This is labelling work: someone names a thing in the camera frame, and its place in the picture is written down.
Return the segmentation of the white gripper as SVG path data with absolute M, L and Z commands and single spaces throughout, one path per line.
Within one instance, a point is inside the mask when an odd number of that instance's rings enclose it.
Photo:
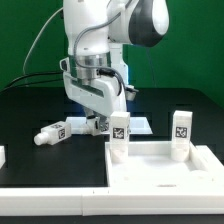
M 85 112 L 88 125 L 96 123 L 101 132 L 109 130 L 109 117 L 114 111 L 126 112 L 127 100 L 133 100 L 137 90 L 131 86 L 119 85 L 116 78 L 100 76 L 83 85 L 68 72 L 63 73 L 65 91 L 69 99 L 90 109 Z

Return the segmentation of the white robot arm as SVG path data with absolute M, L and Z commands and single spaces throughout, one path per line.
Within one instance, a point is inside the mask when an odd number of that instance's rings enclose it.
M 124 44 L 153 47 L 168 31 L 166 0 L 63 0 L 68 57 L 60 61 L 65 91 L 84 117 L 69 117 L 74 134 L 99 135 L 125 112 L 137 90 L 127 82 Z

